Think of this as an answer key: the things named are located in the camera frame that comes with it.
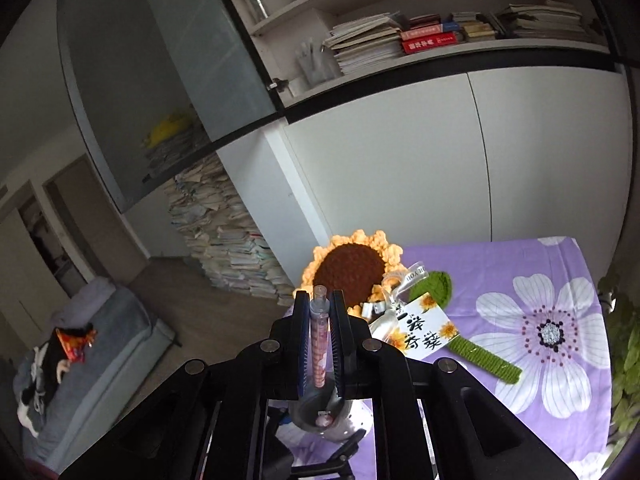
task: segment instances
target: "stack of magazines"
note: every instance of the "stack of magazines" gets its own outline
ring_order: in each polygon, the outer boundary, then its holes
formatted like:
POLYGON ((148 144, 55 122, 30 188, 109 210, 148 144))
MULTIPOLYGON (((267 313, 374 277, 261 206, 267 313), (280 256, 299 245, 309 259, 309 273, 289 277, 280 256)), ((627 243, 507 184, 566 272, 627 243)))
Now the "stack of magazines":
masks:
POLYGON ((546 0, 544 5, 510 5, 497 16, 516 38, 592 41, 572 4, 546 0))
POLYGON ((284 273, 217 155, 164 184, 172 224, 213 286, 293 304, 284 273))
POLYGON ((334 51, 343 74, 404 56, 400 32, 408 20, 400 13, 376 14, 337 25, 323 45, 334 51))

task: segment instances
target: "metal bracket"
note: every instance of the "metal bracket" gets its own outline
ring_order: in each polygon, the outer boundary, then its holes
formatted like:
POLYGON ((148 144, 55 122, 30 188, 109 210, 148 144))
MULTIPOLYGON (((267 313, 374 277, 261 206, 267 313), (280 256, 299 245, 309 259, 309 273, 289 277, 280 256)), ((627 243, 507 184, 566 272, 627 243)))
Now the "metal bracket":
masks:
POLYGON ((267 85, 267 90, 277 90, 278 92, 282 92, 288 86, 288 79, 278 79, 277 77, 274 77, 272 82, 267 85))

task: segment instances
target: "white flower print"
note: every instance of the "white flower print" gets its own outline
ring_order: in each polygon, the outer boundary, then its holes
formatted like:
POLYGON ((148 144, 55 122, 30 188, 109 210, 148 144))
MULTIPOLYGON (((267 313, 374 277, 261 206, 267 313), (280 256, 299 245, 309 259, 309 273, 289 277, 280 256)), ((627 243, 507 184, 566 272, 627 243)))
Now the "white flower print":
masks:
POLYGON ((569 462, 567 465, 580 480, 598 480, 602 476, 602 468, 608 457, 608 452, 592 452, 582 460, 569 462))
POLYGON ((561 244, 566 236, 548 236, 546 238, 538 238, 538 241, 546 246, 561 244))
POLYGON ((471 341, 522 369, 517 384, 498 381, 495 396, 513 413, 523 412, 542 378, 542 402, 552 416, 583 412, 591 403, 591 385, 575 356, 596 368, 610 367, 602 314, 586 315, 594 304, 593 285, 575 278, 556 299, 551 280, 534 274, 514 278, 513 288, 526 308, 500 292, 483 294, 476 302, 480 316, 509 332, 480 334, 471 341))

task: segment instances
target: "pink liquid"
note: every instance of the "pink liquid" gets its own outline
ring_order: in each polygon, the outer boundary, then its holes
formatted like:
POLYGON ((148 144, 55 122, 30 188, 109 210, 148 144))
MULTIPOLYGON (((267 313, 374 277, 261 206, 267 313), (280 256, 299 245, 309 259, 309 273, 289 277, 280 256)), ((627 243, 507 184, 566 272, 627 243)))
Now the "pink liquid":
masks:
POLYGON ((311 359, 316 388, 324 386, 326 375, 326 348, 329 317, 326 314, 311 317, 311 359))

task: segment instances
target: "wooden floor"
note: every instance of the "wooden floor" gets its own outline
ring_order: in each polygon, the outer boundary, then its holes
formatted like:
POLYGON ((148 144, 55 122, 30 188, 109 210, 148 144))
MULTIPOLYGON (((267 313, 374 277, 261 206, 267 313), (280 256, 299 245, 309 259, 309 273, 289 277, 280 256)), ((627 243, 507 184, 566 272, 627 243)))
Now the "wooden floor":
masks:
POLYGON ((137 405, 185 361, 208 364, 234 358, 245 346, 269 335, 286 307, 214 288, 178 258, 155 258, 129 288, 142 303, 173 328, 182 348, 171 346, 126 410, 137 405))

